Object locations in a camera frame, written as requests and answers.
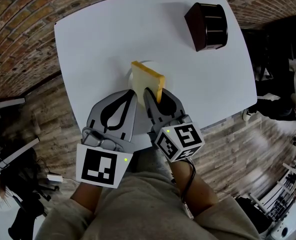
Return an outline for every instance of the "gray t-shirt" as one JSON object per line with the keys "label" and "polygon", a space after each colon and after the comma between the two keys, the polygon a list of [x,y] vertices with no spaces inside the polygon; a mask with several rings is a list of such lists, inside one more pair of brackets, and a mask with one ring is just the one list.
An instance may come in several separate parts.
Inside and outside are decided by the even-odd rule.
{"label": "gray t-shirt", "polygon": [[72,199],[46,217],[36,240],[259,240],[229,197],[190,219],[176,185],[153,172],[125,176],[102,191],[95,214]]}

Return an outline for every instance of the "shoe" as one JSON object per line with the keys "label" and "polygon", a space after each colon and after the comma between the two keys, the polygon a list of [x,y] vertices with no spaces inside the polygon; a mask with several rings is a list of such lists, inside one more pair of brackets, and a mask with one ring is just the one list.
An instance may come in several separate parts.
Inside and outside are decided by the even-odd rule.
{"label": "shoe", "polygon": [[249,109],[247,108],[242,113],[242,119],[247,122],[247,121],[249,121],[249,119],[252,117],[253,114],[254,113],[250,113]]}

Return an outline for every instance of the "brick wall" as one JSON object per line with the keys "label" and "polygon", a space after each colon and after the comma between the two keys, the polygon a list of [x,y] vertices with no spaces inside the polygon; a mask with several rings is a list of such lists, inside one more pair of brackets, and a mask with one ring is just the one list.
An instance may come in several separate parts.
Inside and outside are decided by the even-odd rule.
{"label": "brick wall", "polygon": [[[0,0],[0,99],[60,70],[54,24],[102,0]],[[241,27],[296,15],[296,0],[227,0]]]}

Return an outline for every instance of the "black container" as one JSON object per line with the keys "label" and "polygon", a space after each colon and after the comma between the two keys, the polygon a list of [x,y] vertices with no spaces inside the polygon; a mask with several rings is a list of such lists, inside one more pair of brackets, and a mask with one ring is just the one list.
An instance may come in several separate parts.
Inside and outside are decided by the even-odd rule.
{"label": "black container", "polygon": [[184,16],[197,52],[227,44],[228,28],[223,7],[196,2]]}

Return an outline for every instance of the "white desk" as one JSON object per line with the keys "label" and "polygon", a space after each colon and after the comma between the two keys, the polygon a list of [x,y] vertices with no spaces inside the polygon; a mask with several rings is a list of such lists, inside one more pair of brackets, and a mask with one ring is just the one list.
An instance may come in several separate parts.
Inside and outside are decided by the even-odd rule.
{"label": "white desk", "polygon": [[[227,45],[196,52],[184,15],[196,3],[220,4]],[[256,103],[248,50],[226,0],[105,0],[54,27],[63,80],[79,128],[95,103],[128,89],[132,61],[154,61],[200,128]],[[150,146],[151,123],[138,107],[132,142]]]}

